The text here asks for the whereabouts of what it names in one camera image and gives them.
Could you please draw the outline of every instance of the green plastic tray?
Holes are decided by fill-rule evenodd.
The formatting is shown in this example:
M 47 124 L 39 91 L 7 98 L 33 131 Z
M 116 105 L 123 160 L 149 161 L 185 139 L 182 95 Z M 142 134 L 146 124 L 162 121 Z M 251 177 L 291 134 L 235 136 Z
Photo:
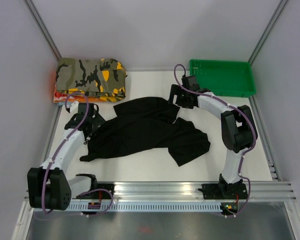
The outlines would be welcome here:
M 217 96 L 248 98 L 256 93 L 248 62 L 191 59 L 190 75 Z

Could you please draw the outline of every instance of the white table surface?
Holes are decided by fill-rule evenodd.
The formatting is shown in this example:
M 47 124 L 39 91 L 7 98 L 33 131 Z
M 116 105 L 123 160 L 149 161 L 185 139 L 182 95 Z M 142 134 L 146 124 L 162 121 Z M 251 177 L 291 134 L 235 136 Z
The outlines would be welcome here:
M 128 72 L 127 74 L 127 97 L 125 100 L 114 103 L 97 103 L 100 107 L 99 112 L 105 120 L 116 117 L 113 108 L 116 104 L 150 96 L 168 99 L 171 84 L 175 84 L 172 71 Z M 222 99 L 237 106 L 249 106 L 247 98 L 222 97 Z M 69 114 L 62 107 L 51 153 L 57 148 L 64 132 L 64 126 L 74 113 Z M 192 121 L 197 129 L 207 133 L 211 142 L 209 152 L 181 167 L 178 167 L 169 155 L 167 148 L 150 149 L 124 157 L 80 162 L 79 158 L 88 153 L 87 145 L 82 145 L 73 156 L 66 177 L 71 179 L 81 173 L 94 174 L 98 181 L 111 182 L 218 181 L 226 159 L 226 147 L 221 137 L 221 122 L 206 110 L 197 107 L 194 109 L 181 108 L 178 116 Z M 254 150 L 245 157 L 242 175 L 249 177 L 252 181 L 272 181 L 260 138 L 258 138 Z

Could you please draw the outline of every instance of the camouflage fabric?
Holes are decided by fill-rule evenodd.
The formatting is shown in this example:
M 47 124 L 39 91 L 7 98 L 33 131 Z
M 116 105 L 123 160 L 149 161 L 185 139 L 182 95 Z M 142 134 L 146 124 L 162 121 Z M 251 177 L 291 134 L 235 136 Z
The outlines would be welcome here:
M 81 92 L 103 101 L 117 102 L 126 97 L 126 69 L 113 58 L 83 60 L 61 58 L 56 69 L 56 91 Z

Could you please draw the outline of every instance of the white wall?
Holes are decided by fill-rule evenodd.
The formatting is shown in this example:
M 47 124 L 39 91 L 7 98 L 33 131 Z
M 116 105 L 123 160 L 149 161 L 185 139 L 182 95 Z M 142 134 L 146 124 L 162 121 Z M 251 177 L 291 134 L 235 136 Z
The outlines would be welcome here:
M 248 61 L 279 0 L 33 0 L 63 57 L 171 70 L 190 59 Z
M 0 0 L 0 240 L 11 238 L 56 106 L 56 60 L 22 0 Z
M 300 0 L 288 2 L 252 70 L 277 167 L 300 205 Z

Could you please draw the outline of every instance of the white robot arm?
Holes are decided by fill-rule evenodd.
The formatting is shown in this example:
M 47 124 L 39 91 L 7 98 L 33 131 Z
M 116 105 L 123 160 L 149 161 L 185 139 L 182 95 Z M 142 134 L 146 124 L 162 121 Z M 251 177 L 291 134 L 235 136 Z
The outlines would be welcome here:
M 195 76 L 184 75 L 182 85 L 171 86 L 169 103 L 173 104 L 175 95 L 176 105 L 188 109 L 198 107 L 221 120 L 222 141 L 227 148 L 225 165 L 219 176 L 219 183 L 203 184 L 202 188 L 199 188 L 199 191 L 203 192 L 203 198 L 232 200 L 238 195 L 240 199 L 247 199 L 247 188 L 239 173 L 244 152 L 253 146 L 254 137 L 258 137 L 250 108 L 247 105 L 230 106 L 219 98 L 216 100 L 208 89 L 200 89 Z
M 42 191 L 44 185 L 44 176 L 48 171 L 47 183 L 44 191 L 44 208 L 50 210 L 67 209 L 72 198 L 76 198 L 83 192 L 88 192 L 97 188 L 103 188 L 113 191 L 114 185 L 103 183 L 100 186 L 97 179 L 92 174 L 77 174 L 74 178 L 67 180 L 66 172 L 73 156 L 89 136 L 98 127 L 105 122 L 95 110 L 94 104 L 89 103 L 88 114 L 83 124 L 70 134 L 79 122 L 83 119 L 87 109 L 86 103 L 79 103 L 77 113 L 72 116 L 70 121 L 64 127 L 62 140 L 56 152 L 51 154 L 40 167 L 32 167 L 27 174 L 29 203 L 33 208 L 42 207 Z M 108 199 L 106 193 L 102 194 L 103 199 Z M 86 195 L 81 198 L 93 198 L 95 195 Z

